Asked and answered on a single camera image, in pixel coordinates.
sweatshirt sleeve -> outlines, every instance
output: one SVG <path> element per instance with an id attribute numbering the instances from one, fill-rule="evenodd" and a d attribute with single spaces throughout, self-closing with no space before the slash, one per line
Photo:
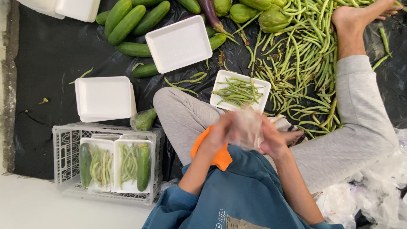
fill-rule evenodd
<path id="1" fill-rule="evenodd" d="M 198 198 L 199 196 L 182 190 L 178 185 L 166 189 L 142 228 L 178 228 L 192 213 Z"/>
<path id="2" fill-rule="evenodd" d="M 344 229 L 342 224 L 328 224 L 327 222 L 309 225 L 309 227 L 312 229 Z"/>

hand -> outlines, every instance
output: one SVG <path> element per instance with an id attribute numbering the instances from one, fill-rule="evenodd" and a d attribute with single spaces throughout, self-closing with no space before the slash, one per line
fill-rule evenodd
<path id="1" fill-rule="evenodd" d="M 260 149 L 272 159 L 289 153 L 287 141 L 284 136 L 275 128 L 266 116 L 261 115 L 264 141 L 260 144 Z"/>
<path id="2" fill-rule="evenodd" d="M 220 116 L 218 122 L 212 127 L 210 133 L 200 145 L 198 151 L 205 151 L 211 156 L 216 153 L 231 139 L 228 139 L 228 131 L 234 118 L 234 112 L 228 112 Z"/>

leg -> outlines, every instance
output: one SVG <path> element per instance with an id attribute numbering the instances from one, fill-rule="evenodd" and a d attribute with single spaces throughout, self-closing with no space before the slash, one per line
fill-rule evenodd
<path id="1" fill-rule="evenodd" d="M 362 9 L 341 7 L 334 11 L 340 59 L 336 95 L 344 126 L 291 148 L 311 193 L 343 180 L 397 147 L 362 39 L 365 26 L 385 9 L 392 9 L 392 3 L 379 0 Z"/>
<path id="2" fill-rule="evenodd" d="M 153 99 L 161 125 L 183 165 L 191 163 L 197 137 L 224 112 L 172 87 L 161 88 Z"/>

person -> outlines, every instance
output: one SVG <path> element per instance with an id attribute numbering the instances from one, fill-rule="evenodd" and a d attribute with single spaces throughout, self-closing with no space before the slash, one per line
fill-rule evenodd
<path id="1" fill-rule="evenodd" d="M 259 116 L 264 135 L 260 148 L 273 159 L 277 172 L 259 152 L 234 145 L 228 145 L 233 161 L 226 171 L 211 166 L 228 142 L 226 132 L 234 113 L 224 114 L 176 88 L 160 89 L 153 104 L 184 165 L 184 176 L 163 193 L 143 228 L 343 228 L 324 222 L 311 193 L 397 147 L 362 38 L 374 19 L 383 20 L 401 9 L 393 3 L 378 0 L 365 8 L 340 7 L 332 15 L 338 35 L 336 96 L 342 128 L 288 148 L 287 143 L 303 132 L 280 133 Z M 191 159 L 195 140 L 212 124 Z"/>

grey sweatpants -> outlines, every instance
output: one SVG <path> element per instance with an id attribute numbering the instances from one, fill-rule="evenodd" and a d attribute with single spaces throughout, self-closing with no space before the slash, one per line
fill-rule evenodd
<path id="1" fill-rule="evenodd" d="M 368 56 L 338 61 L 336 96 L 343 128 L 290 148 L 311 193 L 338 183 L 397 147 Z M 190 150 L 196 138 L 223 114 L 171 87 L 160 89 L 153 103 L 183 165 L 191 162 Z"/>

